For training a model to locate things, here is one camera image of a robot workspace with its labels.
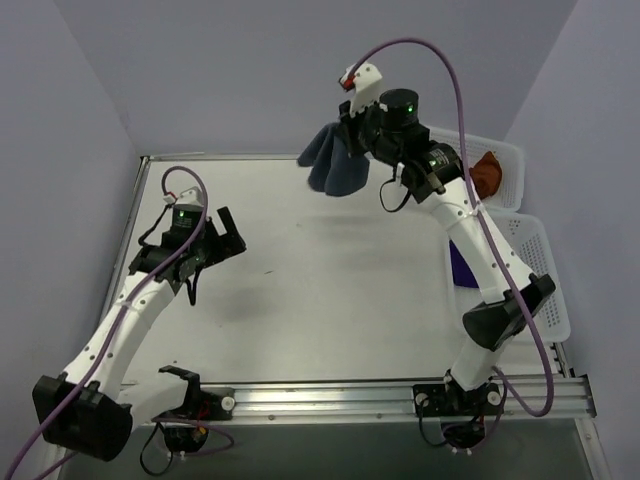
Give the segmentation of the blue denim towel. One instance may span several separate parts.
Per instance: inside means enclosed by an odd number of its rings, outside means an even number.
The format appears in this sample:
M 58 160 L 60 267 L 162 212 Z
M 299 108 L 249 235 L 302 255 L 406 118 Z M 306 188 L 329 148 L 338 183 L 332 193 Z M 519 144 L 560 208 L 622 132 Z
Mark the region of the blue denim towel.
M 309 188 L 330 197 L 352 195 L 365 187 L 369 175 L 369 160 L 364 155 L 351 156 L 339 137 L 340 124 L 329 123 L 321 128 L 298 155 L 297 165 L 309 168 Z

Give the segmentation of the orange brown towel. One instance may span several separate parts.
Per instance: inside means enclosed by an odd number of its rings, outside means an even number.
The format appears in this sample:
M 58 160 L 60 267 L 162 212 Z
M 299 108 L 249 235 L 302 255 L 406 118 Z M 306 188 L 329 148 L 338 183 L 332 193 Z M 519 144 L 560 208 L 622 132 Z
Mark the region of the orange brown towel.
M 495 195 L 502 183 L 502 167 L 491 151 L 486 152 L 482 158 L 470 168 L 471 178 L 481 200 Z

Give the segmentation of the purple towel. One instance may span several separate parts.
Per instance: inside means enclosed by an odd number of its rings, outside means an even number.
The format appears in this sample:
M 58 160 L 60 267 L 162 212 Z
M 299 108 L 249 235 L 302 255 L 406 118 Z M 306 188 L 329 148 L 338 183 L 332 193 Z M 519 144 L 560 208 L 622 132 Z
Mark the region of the purple towel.
M 478 290 L 479 285 L 474 274 L 452 241 L 449 241 L 449 253 L 453 284 L 460 288 Z

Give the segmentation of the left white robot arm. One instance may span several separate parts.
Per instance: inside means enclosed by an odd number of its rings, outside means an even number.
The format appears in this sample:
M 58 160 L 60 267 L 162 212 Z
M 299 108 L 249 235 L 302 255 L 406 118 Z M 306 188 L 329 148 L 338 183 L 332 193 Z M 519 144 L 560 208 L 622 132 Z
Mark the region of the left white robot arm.
M 122 289 L 87 345 L 57 377 L 43 376 L 32 397 L 42 438 L 93 458 L 115 459 L 140 425 L 152 420 L 227 420 L 228 391 L 207 393 L 199 374 L 176 365 L 122 389 L 129 365 L 156 319 L 181 289 L 196 297 L 200 274 L 246 250 L 231 212 L 218 209 L 218 233 L 199 201 L 170 206 L 158 245 L 139 240 Z

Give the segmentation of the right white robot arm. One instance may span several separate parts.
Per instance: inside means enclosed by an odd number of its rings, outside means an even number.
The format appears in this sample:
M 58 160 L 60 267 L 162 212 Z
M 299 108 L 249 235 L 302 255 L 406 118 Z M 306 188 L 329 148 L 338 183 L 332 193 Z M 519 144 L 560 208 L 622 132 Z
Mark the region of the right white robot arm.
M 461 148 L 436 142 L 418 120 L 418 94 L 355 92 L 339 107 L 340 134 L 351 154 L 369 153 L 393 168 L 409 197 L 446 231 L 471 270 L 481 301 L 462 317 L 467 339 L 449 371 L 463 391 L 486 384 L 498 360 L 555 291 L 502 236 L 476 195 Z

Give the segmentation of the white source basket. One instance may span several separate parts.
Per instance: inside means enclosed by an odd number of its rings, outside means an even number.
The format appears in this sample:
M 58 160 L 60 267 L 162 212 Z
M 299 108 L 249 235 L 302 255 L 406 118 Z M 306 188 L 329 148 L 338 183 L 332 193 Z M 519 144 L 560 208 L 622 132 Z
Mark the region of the white source basket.
M 430 127 L 430 140 L 434 148 L 429 153 L 429 164 L 436 169 L 453 164 L 449 170 L 463 173 L 460 135 L 458 131 Z M 469 167 L 475 167 L 487 154 L 495 158 L 501 179 L 497 190 L 483 200 L 492 210 L 516 212 L 524 196 L 524 153 L 514 145 L 484 137 L 466 134 L 464 137 Z

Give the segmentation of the aluminium mounting rail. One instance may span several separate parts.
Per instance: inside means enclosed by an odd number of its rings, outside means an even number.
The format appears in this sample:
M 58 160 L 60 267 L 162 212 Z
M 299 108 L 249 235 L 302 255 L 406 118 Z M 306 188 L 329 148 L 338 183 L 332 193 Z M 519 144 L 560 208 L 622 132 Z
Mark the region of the aluminium mounting rail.
M 110 399 L 132 415 L 139 427 L 176 418 L 212 424 L 258 425 L 408 422 L 453 423 L 473 417 L 528 418 L 545 404 L 545 385 L 534 376 L 512 380 L 518 398 L 494 380 L 474 399 L 456 400 L 434 380 L 286 383 L 204 383 L 188 395 L 188 383 L 159 373 L 138 385 L 119 387 Z

